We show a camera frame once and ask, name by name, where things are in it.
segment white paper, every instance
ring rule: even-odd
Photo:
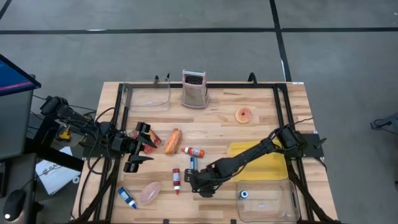
[[[64,147],[60,150],[60,152],[72,155],[70,147]],[[60,167],[58,164],[46,160],[43,160],[40,163],[36,164],[36,173],[37,175],[41,175],[39,178],[49,195],[55,194],[63,186],[69,183],[69,181],[80,175],[80,172],[78,171],[66,167]]]

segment computer screen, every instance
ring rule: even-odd
[[[38,81],[0,54],[0,96],[40,87]]]

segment wooden table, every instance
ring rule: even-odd
[[[104,83],[98,104],[98,113],[113,107],[119,83]],[[305,87],[302,83],[287,83],[290,105],[294,120],[298,121],[312,117]],[[186,108],[180,103],[180,88],[170,91],[170,109],[159,112],[129,112],[127,132],[132,131],[138,121],[147,122],[164,141],[173,128],[183,132],[182,147],[193,146],[204,149],[206,154],[199,159],[199,168],[226,157],[228,147],[232,142],[255,141],[265,138],[269,132],[278,128],[277,112],[273,91],[267,88],[245,89],[212,89],[209,88],[210,103],[205,109]],[[287,123],[285,106],[282,100],[285,123]],[[239,124],[235,120],[238,108],[247,107],[252,110],[252,120],[248,124]],[[109,121],[112,111],[106,113],[101,120]],[[302,133],[312,133],[315,130],[313,121],[306,121],[296,125]],[[153,161],[146,161],[139,167],[136,174],[123,172],[123,165],[127,157],[122,158],[118,175],[117,189],[125,187],[132,196],[139,201],[141,190],[151,182],[160,182],[162,190],[157,198],[148,205],[137,206],[139,209],[129,208],[124,200],[116,193],[111,223],[162,223],[169,219],[171,223],[229,223],[231,219],[241,220],[236,210],[235,184],[230,180],[217,190],[213,198],[202,198],[199,194],[191,193],[189,183],[182,181],[180,195],[176,195],[172,184],[172,169],[179,168],[182,173],[189,167],[189,157],[182,152],[173,156],[164,154],[163,146],[151,155]],[[312,158],[303,158],[305,175],[310,193],[319,206],[330,217],[337,219],[335,206],[330,192],[325,168]],[[96,170],[101,171],[102,160]],[[84,166],[81,179],[88,173]],[[91,175],[83,197],[83,209],[88,206],[98,191],[99,175]],[[77,217],[78,201],[83,181],[80,182],[73,208]],[[300,197],[300,209],[306,219],[305,205]],[[108,195],[104,196],[100,219],[104,219],[108,202]]]

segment clear plastic container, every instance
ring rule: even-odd
[[[167,111],[170,100],[169,78],[124,82],[122,104],[129,105],[131,111]]]
[[[247,191],[247,197],[240,193]],[[284,180],[241,180],[236,184],[236,205],[242,222],[296,222],[300,218],[295,185]]]

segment blue tube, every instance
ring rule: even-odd
[[[191,169],[195,169],[195,158],[191,157],[190,163],[191,163]]]
[[[124,199],[124,201],[132,208],[137,209],[137,205],[136,202],[134,201],[133,197],[129,194],[129,192],[124,189],[124,187],[121,187],[118,190],[118,193],[120,196],[122,196],[122,198]]]

